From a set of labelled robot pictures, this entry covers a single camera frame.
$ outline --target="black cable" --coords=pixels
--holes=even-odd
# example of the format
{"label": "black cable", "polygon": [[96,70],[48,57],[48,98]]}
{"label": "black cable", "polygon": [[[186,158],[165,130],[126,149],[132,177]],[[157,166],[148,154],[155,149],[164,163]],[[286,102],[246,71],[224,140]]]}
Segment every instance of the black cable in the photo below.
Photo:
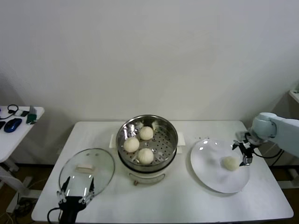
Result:
{"label": "black cable", "polygon": [[19,200],[19,194],[18,194],[18,209],[14,210],[14,213],[12,216],[14,216],[14,220],[16,224],[20,224],[18,218],[22,218],[25,217],[26,215],[28,215],[32,209],[33,209],[33,205],[35,203],[32,203],[31,200],[25,199],[25,200]]}
{"label": "black cable", "polygon": [[[10,109],[11,106],[15,106],[17,109],[16,110],[12,110],[12,109]],[[8,113],[11,113],[11,115],[9,115],[6,118],[0,118],[0,120],[5,120],[5,119],[10,118],[11,116],[13,116],[15,113],[17,113],[17,111],[19,110],[19,107],[16,104],[11,104],[11,105],[7,106],[7,110],[8,110]]]}
{"label": "black cable", "polygon": [[62,210],[60,210],[60,212],[59,212],[59,216],[58,216],[58,221],[59,222],[60,222],[61,212],[62,212]]}
{"label": "black cable", "polygon": [[282,154],[283,154],[284,152],[285,152],[285,151],[283,151],[283,152],[279,155],[279,157],[274,161],[274,163],[272,163],[271,167],[274,166],[274,164],[279,160],[279,158],[282,156]]}
{"label": "black cable", "polygon": [[52,211],[54,211],[54,210],[58,210],[58,209],[60,209],[60,208],[57,207],[57,208],[53,208],[53,209],[51,209],[50,211],[48,211],[48,214],[47,214],[47,220],[48,220],[48,223],[52,224],[52,222],[50,221],[50,218],[49,218],[50,213],[51,213]]}
{"label": "black cable", "polygon": [[254,150],[253,150],[253,154],[256,155],[256,156],[258,156],[258,157],[264,158],[264,159],[273,159],[273,158],[279,156],[279,154],[281,153],[281,151],[282,151],[282,149],[280,149],[280,151],[279,151],[276,155],[274,155],[274,156],[269,156],[269,157],[267,157],[267,156],[262,156],[262,155],[258,155]]}

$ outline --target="cable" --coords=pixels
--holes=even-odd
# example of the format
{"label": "cable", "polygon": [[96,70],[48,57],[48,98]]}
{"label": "cable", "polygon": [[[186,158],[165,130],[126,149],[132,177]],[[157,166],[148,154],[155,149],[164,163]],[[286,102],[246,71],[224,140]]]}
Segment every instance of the cable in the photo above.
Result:
{"label": "cable", "polygon": [[1,218],[2,216],[4,216],[4,215],[5,215],[5,213],[6,213],[6,212],[3,212],[3,213],[0,215],[0,218]]}
{"label": "cable", "polygon": [[50,211],[48,211],[48,214],[47,214],[47,220],[48,220],[48,223],[49,223],[49,224],[52,224],[52,222],[50,221],[50,218],[49,218],[50,213],[51,213],[52,211],[54,211],[54,210],[58,210],[58,209],[60,209],[60,208],[59,208],[59,207],[56,207],[56,208],[50,209]]}
{"label": "cable", "polygon": [[283,154],[284,152],[285,152],[285,151],[283,151],[283,152],[279,155],[279,157],[274,161],[274,163],[272,163],[271,167],[274,166],[274,164],[279,160],[279,158],[282,156],[282,154]]}
{"label": "cable", "polygon": [[58,216],[58,221],[60,222],[60,219],[61,219],[61,214],[62,214],[62,210],[60,210],[59,212],[59,216]]}
{"label": "cable", "polygon": [[37,181],[37,182],[31,184],[31,185],[30,185],[29,187],[27,187],[27,188],[30,189],[32,186],[36,185],[37,183],[40,183],[40,182],[43,182],[43,181],[46,181],[46,180],[47,180],[47,178],[42,179],[42,180],[40,180],[40,181]]}
{"label": "cable", "polygon": [[267,156],[258,155],[254,150],[253,150],[253,154],[256,155],[256,156],[258,156],[258,157],[264,158],[264,159],[273,159],[276,156],[278,156],[281,153],[281,151],[282,151],[282,149],[280,149],[280,151],[276,155],[274,155],[274,156],[268,156],[268,157]]}
{"label": "cable", "polygon": [[11,223],[14,224],[14,221],[13,221],[13,219],[11,218],[11,216],[10,216],[7,212],[6,212],[6,214],[7,214],[7,216],[9,217]]}
{"label": "cable", "polygon": [[[12,110],[12,109],[10,109],[11,106],[15,106],[17,109],[16,110]],[[19,110],[19,107],[16,104],[11,104],[11,105],[7,106],[7,110],[8,110],[8,113],[11,113],[11,115],[9,115],[6,118],[0,118],[0,120],[5,120],[5,119],[10,118],[11,116],[13,116]]]}
{"label": "cable", "polygon": [[28,215],[32,209],[33,209],[33,203],[31,202],[31,200],[25,199],[25,200],[21,200],[19,203],[19,207],[18,209],[14,210],[14,219],[16,224],[19,224],[18,218],[22,218],[25,217],[26,215]]}

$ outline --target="steamed bun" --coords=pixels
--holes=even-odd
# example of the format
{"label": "steamed bun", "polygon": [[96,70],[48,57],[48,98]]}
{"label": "steamed bun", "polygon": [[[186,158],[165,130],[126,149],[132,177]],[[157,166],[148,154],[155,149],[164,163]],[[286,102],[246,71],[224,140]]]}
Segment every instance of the steamed bun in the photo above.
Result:
{"label": "steamed bun", "polygon": [[154,153],[150,148],[143,148],[138,152],[138,160],[141,164],[150,164],[154,160]]}
{"label": "steamed bun", "polygon": [[239,158],[238,157],[233,157],[233,156],[227,156],[224,157],[222,160],[223,166],[230,170],[230,171],[235,171],[239,168]]}
{"label": "steamed bun", "polygon": [[128,153],[133,153],[139,148],[139,145],[140,143],[137,138],[130,137],[125,140],[123,147]]}
{"label": "steamed bun", "polygon": [[150,140],[154,137],[154,130],[151,127],[143,127],[139,132],[139,136],[142,140]]}

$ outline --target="white plate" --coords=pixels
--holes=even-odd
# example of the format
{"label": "white plate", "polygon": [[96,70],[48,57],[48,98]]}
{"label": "white plate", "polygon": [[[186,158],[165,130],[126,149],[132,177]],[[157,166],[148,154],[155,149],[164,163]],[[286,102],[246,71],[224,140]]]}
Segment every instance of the white plate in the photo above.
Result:
{"label": "white plate", "polygon": [[250,176],[249,167],[239,167],[229,171],[222,165],[222,158],[237,156],[242,161],[242,153],[232,150],[231,142],[205,139],[197,142],[191,151],[191,165],[197,177],[208,187],[222,192],[235,193],[242,190]]}

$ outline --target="white wall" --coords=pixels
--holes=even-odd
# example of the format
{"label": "white wall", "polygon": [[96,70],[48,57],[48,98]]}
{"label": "white wall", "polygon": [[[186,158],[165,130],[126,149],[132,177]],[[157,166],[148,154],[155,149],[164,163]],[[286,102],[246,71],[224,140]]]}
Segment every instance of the white wall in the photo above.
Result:
{"label": "white wall", "polygon": [[54,163],[80,120],[271,111],[299,81],[298,12],[296,0],[2,0],[0,101],[46,110],[14,158]]}

